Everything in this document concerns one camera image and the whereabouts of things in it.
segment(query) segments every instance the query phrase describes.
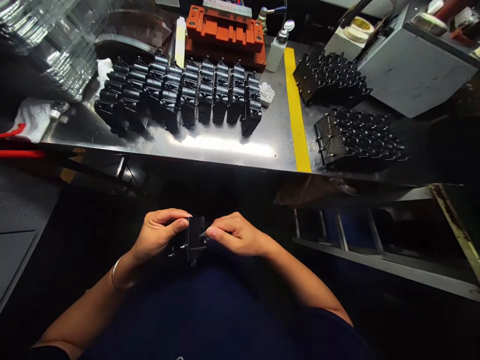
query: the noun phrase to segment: stainless steel workbench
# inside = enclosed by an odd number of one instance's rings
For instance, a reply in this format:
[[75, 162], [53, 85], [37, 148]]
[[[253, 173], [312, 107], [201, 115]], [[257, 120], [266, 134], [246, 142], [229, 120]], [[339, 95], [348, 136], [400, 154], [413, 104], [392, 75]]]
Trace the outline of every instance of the stainless steel workbench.
[[[309, 50], [308, 45], [293, 41], [289, 41], [288, 46], [294, 49], [297, 63]], [[266, 70], [257, 76], [260, 83], [270, 84], [275, 91], [275, 97], [269, 108], [262, 108], [262, 119], [250, 137], [241, 136], [240, 122], [234, 125], [226, 122], [222, 125], [213, 123], [204, 125], [197, 122], [194, 129], [181, 126], [179, 133], [173, 135], [165, 130], [163, 125], [150, 119], [146, 134], [139, 135], [128, 131], [126, 138], [120, 138], [111, 133], [110, 127], [94, 112], [93, 104], [97, 99], [95, 91], [98, 88], [98, 82], [92, 81], [85, 91], [83, 102], [76, 106], [74, 116], [66, 124], [51, 124], [42, 138], [42, 143], [296, 172], [297, 164], [283, 61], [275, 73]], [[312, 173], [398, 184], [427, 183], [427, 180], [409, 181], [398, 178], [396, 175], [388, 176], [385, 172], [358, 174], [324, 171], [318, 154], [314, 123], [330, 108], [318, 105], [305, 107], [303, 103], [301, 108]], [[357, 108], [374, 112], [378, 109], [377, 106], [369, 103], [361, 104]]]

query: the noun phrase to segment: bangle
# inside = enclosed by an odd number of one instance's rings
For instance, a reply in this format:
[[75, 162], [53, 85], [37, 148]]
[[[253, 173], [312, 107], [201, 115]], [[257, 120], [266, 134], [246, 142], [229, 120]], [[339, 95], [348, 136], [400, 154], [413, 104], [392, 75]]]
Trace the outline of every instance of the bangle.
[[131, 283], [129, 283], [127, 286], [118, 286], [115, 281], [114, 281], [114, 276], [115, 276], [115, 269], [117, 268], [117, 265], [119, 264], [120, 262], [120, 259], [123, 257], [120, 256], [120, 258], [116, 261], [115, 265], [113, 265], [113, 269], [111, 270], [111, 283], [113, 284], [113, 287], [115, 289], [119, 289], [119, 290], [128, 290], [128, 289], [131, 289], [135, 286], [136, 282], [135, 281], [132, 281]]

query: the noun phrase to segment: white cloth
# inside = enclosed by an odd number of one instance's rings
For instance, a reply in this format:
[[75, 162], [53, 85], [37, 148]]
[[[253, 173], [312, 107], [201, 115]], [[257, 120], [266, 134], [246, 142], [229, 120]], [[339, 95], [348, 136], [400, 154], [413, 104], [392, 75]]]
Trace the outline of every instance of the white cloth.
[[14, 138], [23, 139], [32, 143], [39, 143], [50, 124], [51, 105], [47, 100], [27, 97], [20, 103], [15, 117], [15, 123], [8, 133], [25, 124], [23, 131]]
[[260, 103], [262, 106], [268, 108], [274, 99], [275, 91], [266, 82], [262, 82], [260, 85]]
[[100, 83], [100, 88], [96, 92], [97, 96], [100, 96], [100, 90], [105, 87], [105, 82], [109, 79], [107, 74], [114, 70], [112, 60], [109, 57], [96, 61], [98, 63], [98, 82]]

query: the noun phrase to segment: dark blue shirt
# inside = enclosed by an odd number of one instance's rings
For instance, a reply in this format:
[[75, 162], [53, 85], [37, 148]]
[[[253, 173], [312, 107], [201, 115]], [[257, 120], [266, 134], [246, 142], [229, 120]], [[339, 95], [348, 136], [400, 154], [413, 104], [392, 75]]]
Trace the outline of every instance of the dark blue shirt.
[[[64, 359], [47, 347], [31, 359]], [[231, 262], [151, 276], [80, 357], [90, 359], [372, 359], [335, 314], [301, 307], [293, 321], [265, 309]]]

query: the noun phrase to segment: red cable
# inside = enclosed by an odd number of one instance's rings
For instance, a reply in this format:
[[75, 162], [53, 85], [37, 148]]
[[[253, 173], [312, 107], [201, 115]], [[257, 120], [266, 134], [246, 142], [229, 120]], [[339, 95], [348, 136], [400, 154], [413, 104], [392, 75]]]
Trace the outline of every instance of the red cable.
[[18, 128], [16, 130], [0, 134], [0, 138], [9, 138], [11, 136], [18, 135], [25, 129], [25, 126], [26, 125], [24, 123], [18, 124]]
[[0, 150], [0, 158], [40, 159], [46, 155], [41, 150]]

